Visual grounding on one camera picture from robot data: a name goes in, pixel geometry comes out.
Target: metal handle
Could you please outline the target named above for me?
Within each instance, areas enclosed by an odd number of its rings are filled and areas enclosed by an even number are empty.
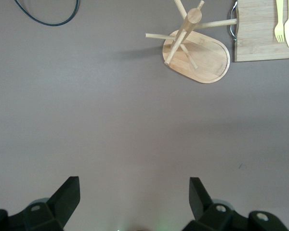
[[[232,18],[232,13],[233,13],[233,11],[235,10],[236,6],[237,6],[237,0],[235,1],[235,4],[233,5],[233,8],[232,8],[232,10],[231,10],[231,12],[230,12],[230,14],[229,14],[229,19],[233,19],[233,18]],[[229,26],[229,31],[230,31],[230,34],[232,35],[233,41],[236,42],[236,35],[235,35],[235,33],[233,32],[233,28],[232,28],[232,27],[233,27],[233,25],[230,25],[230,26]]]

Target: black cable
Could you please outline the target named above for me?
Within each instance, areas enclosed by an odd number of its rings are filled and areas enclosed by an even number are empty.
[[[49,23],[45,23],[45,22],[42,22],[38,19],[36,19],[35,17],[31,16],[20,4],[17,0],[14,0],[16,2],[16,4],[19,6],[19,8],[31,19],[33,19],[34,21],[38,22],[38,23],[41,23],[43,25],[46,25],[46,26],[61,26],[61,25],[64,25],[66,23],[68,23],[69,21],[71,21],[74,16],[76,15],[76,12],[77,12],[77,9],[78,9],[78,6],[79,6],[79,0],[76,0],[76,5],[75,5],[75,9],[72,13],[72,15],[66,19],[64,22],[61,22],[61,23],[56,23],[56,24],[49,24]]]

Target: fork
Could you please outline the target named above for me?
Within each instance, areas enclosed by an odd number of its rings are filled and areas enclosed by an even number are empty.
[[[276,0],[277,6],[277,25],[274,29],[275,38],[278,42],[284,42],[284,24],[283,24],[283,7],[284,0]]]

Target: blue cord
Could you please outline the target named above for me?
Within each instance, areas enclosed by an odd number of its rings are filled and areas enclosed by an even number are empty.
[[[14,0],[16,2],[16,4],[19,6],[19,8],[31,19],[33,19],[34,21],[38,22],[38,23],[41,23],[43,25],[46,25],[46,26],[61,26],[61,25],[64,25],[66,23],[68,23],[69,21],[71,21],[74,16],[76,15],[76,12],[77,12],[77,9],[78,9],[78,6],[79,6],[79,0],[76,0],[76,5],[75,5],[75,9],[72,13],[72,15],[66,19],[64,22],[61,22],[61,23],[57,23],[57,24],[49,24],[49,23],[45,23],[45,22],[42,22],[38,19],[36,19],[35,17],[31,16],[20,4],[17,0]]]

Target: wooden cutting board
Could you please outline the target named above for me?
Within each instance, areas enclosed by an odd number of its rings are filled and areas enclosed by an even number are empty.
[[[276,0],[238,0],[236,8],[235,62],[289,59],[286,41],[278,43]],[[283,22],[288,18],[288,0],[284,0]]]

